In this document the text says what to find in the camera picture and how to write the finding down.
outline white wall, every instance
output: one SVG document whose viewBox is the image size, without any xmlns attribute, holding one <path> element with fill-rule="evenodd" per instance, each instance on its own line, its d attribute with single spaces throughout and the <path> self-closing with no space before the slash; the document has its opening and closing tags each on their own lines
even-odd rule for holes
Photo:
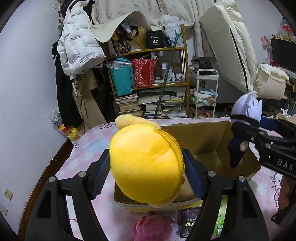
<svg viewBox="0 0 296 241">
<path fill-rule="evenodd" d="M 272 34 L 276 34 L 280 28 L 282 19 L 281 13 L 269 0 L 236 0 L 243 21 L 248 29 L 252 44 L 256 53 L 257 62 L 269 64 L 266 60 L 266 54 L 261 44 L 261 36 L 272 38 Z M 193 47 L 193 30 L 186 31 L 187 48 L 189 64 L 192 60 Z M 216 61 L 211 59 L 212 68 L 218 69 Z M 225 81 L 222 76 L 219 77 L 218 84 L 218 103 L 235 103 L 235 101 L 243 95 L 239 89 Z"/>
<path fill-rule="evenodd" d="M 0 33 L 0 203 L 16 233 L 30 193 L 65 142 L 47 120 L 57 106 L 53 2 L 25 0 Z M 13 193 L 11 201 L 2 195 L 5 187 Z"/>
</svg>

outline white rolling cart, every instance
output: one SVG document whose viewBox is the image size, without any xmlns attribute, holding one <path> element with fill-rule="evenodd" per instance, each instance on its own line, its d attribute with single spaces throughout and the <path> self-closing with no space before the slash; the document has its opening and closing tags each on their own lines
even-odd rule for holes
<svg viewBox="0 0 296 241">
<path fill-rule="evenodd" d="M 200 75 L 200 71 L 213 71 L 217 73 L 217 75 Z M 195 104 L 195 118 L 197 116 L 197 108 L 198 107 L 207 107 L 207 106 L 213 106 L 214 107 L 214 110 L 213 110 L 213 116 L 214 117 L 214 114 L 215 114 L 215 109 L 216 109 L 216 103 L 217 103 L 217 91 L 218 91 L 218 80 L 219 80 L 219 73 L 217 70 L 215 69 L 199 69 L 197 71 L 197 74 L 194 73 L 193 71 L 190 71 L 189 72 L 189 75 L 192 76 L 193 78 L 196 78 L 197 80 L 197 96 L 198 96 L 198 91 L 199 91 L 199 80 L 215 80 L 216 81 L 216 95 L 215 95 L 215 103 L 213 104 L 209 104 L 209 105 L 206 105 L 205 103 L 197 103 L 193 98 L 191 98 L 191 100 L 193 101 L 193 103 Z"/>
</svg>

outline paw print curtain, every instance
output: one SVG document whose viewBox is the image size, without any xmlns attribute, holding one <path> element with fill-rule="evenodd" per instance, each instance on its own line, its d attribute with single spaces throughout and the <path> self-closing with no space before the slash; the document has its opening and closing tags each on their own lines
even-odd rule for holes
<svg viewBox="0 0 296 241">
<path fill-rule="evenodd" d="M 159 27 L 161 15 L 178 16 L 181 24 L 194 27 L 194 55 L 212 57 L 213 52 L 201 25 L 199 17 L 214 4 L 214 0 L 96 0 L 92 17 L 94 24 L 107 23 L 126 13 L 141 11 L 150 25 Z"/>
</svg>

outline wall socket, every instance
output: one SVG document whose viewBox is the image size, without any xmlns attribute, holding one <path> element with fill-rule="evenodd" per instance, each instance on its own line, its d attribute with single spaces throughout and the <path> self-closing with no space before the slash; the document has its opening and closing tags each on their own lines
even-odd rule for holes
<svg viewBox="0 0 296 241">
<path fill-rule="evenodd" d="M 4 216 L 7 216 L 7 209 L 4 207 L 4 206 L 2 206 L 1 204 L 0 204 L 0 212 L 4 215 Z"/>
<path fill-rule="evenodd" d="M 3 195 L 9 200 L 11 201 L 13 193 L 11 191 L 9 191 L 7 188 L 5 188 Z"/>
</svg>

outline pink plush toy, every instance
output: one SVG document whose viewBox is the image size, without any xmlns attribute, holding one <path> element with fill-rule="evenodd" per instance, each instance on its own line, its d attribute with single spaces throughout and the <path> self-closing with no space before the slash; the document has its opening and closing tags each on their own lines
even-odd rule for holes
<svg viewBox="0 0 296 241">
<path fill-rule="evenodd" d="M 172 233 L 172 222 L 152 214 L 144 216 L 130 228 L 134 241 L 165 241 Z"/>
</svg>

